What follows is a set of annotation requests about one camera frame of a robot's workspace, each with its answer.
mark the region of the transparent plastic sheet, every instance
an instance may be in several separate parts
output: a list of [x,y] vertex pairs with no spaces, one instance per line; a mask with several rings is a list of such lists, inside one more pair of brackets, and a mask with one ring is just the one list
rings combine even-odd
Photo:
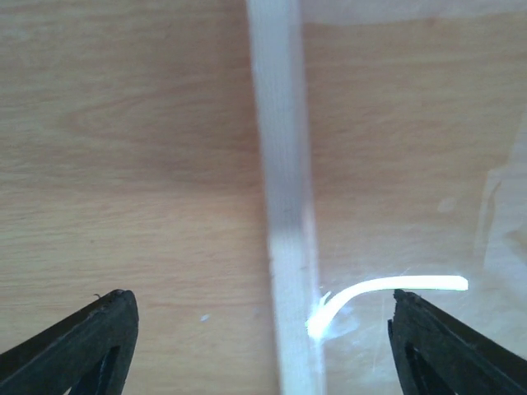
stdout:
[[[527,357],[527,3],[304,0],[320,292],[401,276]],[[324,331],[328,394],[400,394],[393,291]]]

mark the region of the light wood table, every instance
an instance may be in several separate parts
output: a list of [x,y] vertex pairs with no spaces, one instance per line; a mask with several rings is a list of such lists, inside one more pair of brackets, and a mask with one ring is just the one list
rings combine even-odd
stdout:
[[[245,3],[5,0],[0,38],[0,349],[126,288],[125,393],[278,393]],[[462,274],[423,294],[527,356],[527,15],[307,25],[305,53],[323,291]],[[390,293],[352,306],[329,393],[400,393]]]

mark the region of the wooden surface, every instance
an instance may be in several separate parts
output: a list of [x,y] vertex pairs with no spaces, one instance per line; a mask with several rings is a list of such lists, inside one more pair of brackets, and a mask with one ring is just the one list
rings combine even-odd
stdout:
[[0,12],[0,348],[127,288],[125,393],[277,393],[244,2]]
[[[277,393],[244,2],[0,18],[0,348],[122,287],[141,315],[125,393]],[[527,356],[526,22],[306,27],[324,291],[462,274],[463,296],[424,295]],[[400,393],[389,292],[352,307],[329,393]]]

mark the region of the white light streak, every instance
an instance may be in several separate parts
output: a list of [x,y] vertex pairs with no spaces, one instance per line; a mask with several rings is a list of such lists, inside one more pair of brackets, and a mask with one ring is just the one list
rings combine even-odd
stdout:
[[329,292],[305,323],[310,337],[320,340],[338,311],[351,299],[373,290],[467,290],[469,282],[461,276],[396,276],[363,281],[338,292],[327,303]]

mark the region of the black plastic piece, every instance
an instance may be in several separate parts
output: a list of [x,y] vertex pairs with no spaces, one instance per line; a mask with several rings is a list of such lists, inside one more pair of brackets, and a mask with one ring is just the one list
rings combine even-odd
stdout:
[[0,355],[2,395],[120,395],[138,338],[130,290],[114,290]]
[[527,395],[527,361],[396,290],[388,333],[404,395]]

